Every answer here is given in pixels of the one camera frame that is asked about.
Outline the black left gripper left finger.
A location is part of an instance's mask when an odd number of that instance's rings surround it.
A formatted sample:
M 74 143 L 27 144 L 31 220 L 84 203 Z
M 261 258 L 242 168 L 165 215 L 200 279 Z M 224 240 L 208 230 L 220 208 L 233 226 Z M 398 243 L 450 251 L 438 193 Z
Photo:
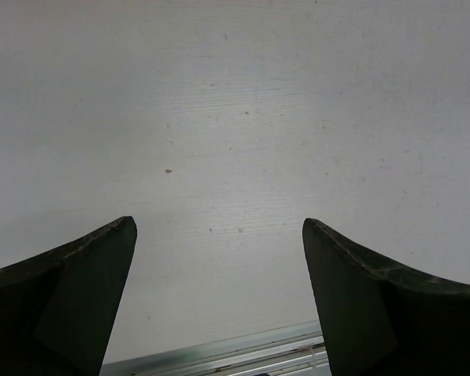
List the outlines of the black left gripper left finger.
M 0 375 L 98 375 L 136 247 L 122 216 L 0 269 Z

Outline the aluminium table edge rail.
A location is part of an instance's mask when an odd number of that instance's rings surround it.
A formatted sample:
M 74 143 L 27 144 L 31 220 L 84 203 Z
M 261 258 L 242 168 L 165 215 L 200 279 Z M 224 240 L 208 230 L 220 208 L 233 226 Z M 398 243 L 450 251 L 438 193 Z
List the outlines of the aluminium table edge rail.
M 101 375 L 330 375 L 317 321 L 122 360 Z

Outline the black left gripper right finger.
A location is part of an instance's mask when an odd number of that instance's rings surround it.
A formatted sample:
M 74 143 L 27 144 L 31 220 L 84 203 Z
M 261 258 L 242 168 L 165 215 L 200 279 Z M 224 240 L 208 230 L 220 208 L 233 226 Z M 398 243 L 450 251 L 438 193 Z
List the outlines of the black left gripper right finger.
M 334 375 L 470 375 L 470 284 L 433 276 L 316 219 L 302 239 Z

